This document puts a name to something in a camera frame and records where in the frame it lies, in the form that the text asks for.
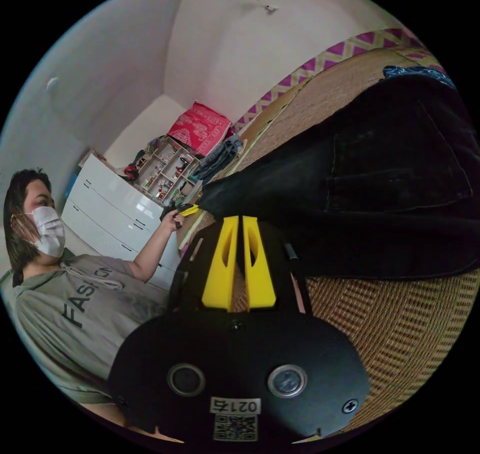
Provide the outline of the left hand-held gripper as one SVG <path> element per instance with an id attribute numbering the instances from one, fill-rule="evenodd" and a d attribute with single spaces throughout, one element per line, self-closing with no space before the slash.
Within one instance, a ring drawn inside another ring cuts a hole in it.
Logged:
<path id="1" fill-rule="evenodd" d="M 195 204 L 185 203 L 185 204 L 170 204 L 166 206 L 159 218 L 160 223 L 163 222 L 163 219 L 171 212 L 175 212 L 176 216 L 182 216 L 184 218 L 189 217 L 198 212 L 199 208 Z"/>

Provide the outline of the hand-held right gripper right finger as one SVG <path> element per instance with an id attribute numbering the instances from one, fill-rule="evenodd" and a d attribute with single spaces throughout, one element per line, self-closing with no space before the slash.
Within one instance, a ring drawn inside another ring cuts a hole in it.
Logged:
<path id="1" fill-rule="evenodd" d="M 249 309 L 271 309 L 277 297 L 258 220 L 242 218 L 244 280 Z"/>

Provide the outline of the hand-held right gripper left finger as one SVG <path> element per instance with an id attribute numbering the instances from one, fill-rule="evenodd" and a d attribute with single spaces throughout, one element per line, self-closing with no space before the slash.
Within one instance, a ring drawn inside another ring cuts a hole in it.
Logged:
<path id="1" fill-rule="evenodd" d="M 201 302 L 209 309 L 231 310 L 236 271 L 239 217 L 223 219 L 213 243 L 213 254 Z"/>

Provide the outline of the person's left hand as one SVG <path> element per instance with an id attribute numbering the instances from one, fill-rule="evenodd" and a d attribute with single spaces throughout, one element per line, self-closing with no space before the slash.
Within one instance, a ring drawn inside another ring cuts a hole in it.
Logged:
<path id="1" fill-rule="evenodd" d="M 173 233 L 182 228 L 185 218 L 177 211 L 169 212 L 162 220 L 162 226 L 169 232 Z"/>

